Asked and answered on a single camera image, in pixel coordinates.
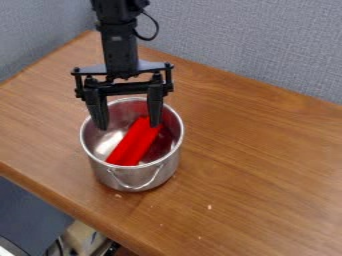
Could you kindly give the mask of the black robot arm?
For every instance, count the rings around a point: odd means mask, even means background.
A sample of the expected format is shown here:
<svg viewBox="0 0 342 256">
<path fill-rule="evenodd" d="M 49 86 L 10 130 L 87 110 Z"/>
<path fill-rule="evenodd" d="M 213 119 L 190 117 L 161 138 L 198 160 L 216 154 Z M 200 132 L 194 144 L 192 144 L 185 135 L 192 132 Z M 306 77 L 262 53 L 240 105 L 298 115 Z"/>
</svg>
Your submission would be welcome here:
<svg viewBox="0 0 342 256">
<path fill-rule="evenodd" d="M 146 15 L 159 27 L 145 8 L 150 0 L 91 0 L 97 13 L 97 29 L 102 36 L 105 63 L 75 67 L 75 95 L 87 105 L 97 127 L 106 130 L 110 124 L 107 97 L 147 95 L 150 126 L 162 123 L 163 98 L 174 91 L 173 68 L 169 62 L 145 61 L 138 56 L 138 39 L 151 41 L 138 31 L 138 16 Z"/>
</svg>

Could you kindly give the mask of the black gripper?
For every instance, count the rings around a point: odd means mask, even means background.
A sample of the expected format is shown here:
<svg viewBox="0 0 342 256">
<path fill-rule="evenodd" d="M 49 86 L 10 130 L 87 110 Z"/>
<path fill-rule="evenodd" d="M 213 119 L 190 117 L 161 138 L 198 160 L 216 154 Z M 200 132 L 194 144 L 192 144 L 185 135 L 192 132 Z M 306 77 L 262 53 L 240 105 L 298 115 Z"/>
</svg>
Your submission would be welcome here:
<svg viewBox="0 0 342 256">
<path fill-rule="evenodd" d="M 137 24 L 99 24 L 105 63 L 75 67 L 75 94 L 86 100 L 97 127 L 106 131 L 110 114 L 107 96 L 147 94 L 150 126 L 161 124 L 163 97 L 174 91 L 169 62 L 151 62 L 138 56 Z"/>
</svg>

